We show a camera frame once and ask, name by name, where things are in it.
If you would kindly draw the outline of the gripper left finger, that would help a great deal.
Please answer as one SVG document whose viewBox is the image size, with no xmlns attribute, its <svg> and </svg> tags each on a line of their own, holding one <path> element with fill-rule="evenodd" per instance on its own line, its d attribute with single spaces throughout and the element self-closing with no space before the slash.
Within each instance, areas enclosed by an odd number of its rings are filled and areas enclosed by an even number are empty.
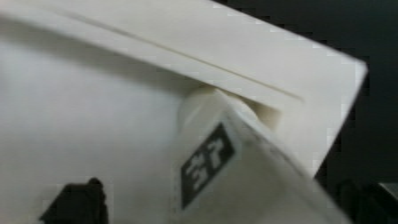
<svg viewBox="0 0 398 224">
<path fill-rule="evenodd" d="M 39 221 L 43 224 L 109 224 L 107 195 L 98 178 L 64 186 Z"/>
</svg>

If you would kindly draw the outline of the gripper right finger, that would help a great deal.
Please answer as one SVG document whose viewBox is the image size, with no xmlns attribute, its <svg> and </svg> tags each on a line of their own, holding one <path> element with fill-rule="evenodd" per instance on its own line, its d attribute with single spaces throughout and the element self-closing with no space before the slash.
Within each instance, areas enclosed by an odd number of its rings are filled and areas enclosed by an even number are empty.
<svg viewBox="0 0 398 224">
<path fill-rule="evenodd" d="M 338 204 L 354 224 L 398 224 L 398 182 L 343 181 Z"/>
</svg>

